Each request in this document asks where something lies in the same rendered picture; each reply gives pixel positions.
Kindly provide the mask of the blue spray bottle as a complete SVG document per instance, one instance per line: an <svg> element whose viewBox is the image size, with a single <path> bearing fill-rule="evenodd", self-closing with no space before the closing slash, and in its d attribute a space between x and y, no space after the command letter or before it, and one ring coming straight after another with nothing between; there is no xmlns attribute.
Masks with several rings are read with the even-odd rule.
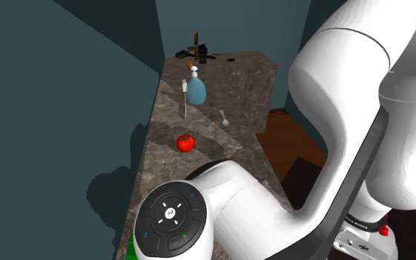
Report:
<svg viewBox="0 0 416 260"><path fill-rule="evenodd" d="M188 82L187 86L187 101L191 105L202 105L206 99L206 88L205 84L198 77L196 66L192 66L191 70L191 79Z"/></svg>

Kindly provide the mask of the dark robot stand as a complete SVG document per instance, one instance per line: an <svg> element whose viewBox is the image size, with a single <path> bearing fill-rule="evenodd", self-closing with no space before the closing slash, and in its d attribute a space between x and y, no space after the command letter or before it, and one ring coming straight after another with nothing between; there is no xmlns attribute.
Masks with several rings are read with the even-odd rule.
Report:
<svg viewBox="0 0 416 260"><path fill-rule="evenodd" d="M416 210L391 210L388 226L395 234L398 260L416 260Z"/></svg>

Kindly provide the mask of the green flat thing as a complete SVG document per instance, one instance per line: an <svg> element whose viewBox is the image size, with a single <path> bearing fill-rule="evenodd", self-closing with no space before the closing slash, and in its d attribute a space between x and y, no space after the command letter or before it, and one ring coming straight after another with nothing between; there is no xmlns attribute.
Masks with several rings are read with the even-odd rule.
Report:
<svg viewBox="0 0 416 260"><path fill-rule="evenodd" d="M125 260L138 260L134 250L133 232L131 232L129 236Z"/></svg>

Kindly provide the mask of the brown wooden stand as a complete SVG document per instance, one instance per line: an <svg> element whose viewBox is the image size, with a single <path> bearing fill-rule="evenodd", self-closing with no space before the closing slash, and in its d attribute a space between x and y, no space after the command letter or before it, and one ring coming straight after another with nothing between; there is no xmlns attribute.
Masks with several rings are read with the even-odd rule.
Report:
<svg viewBox="0 0 416 260"><path fill-rule="evenodd" d="M188 51L194 52L194 59L197 60L199 58L199 50L198 50L198 43L199 43L199 34L196 32L194 33L194 44L187 48Z"/></svg>

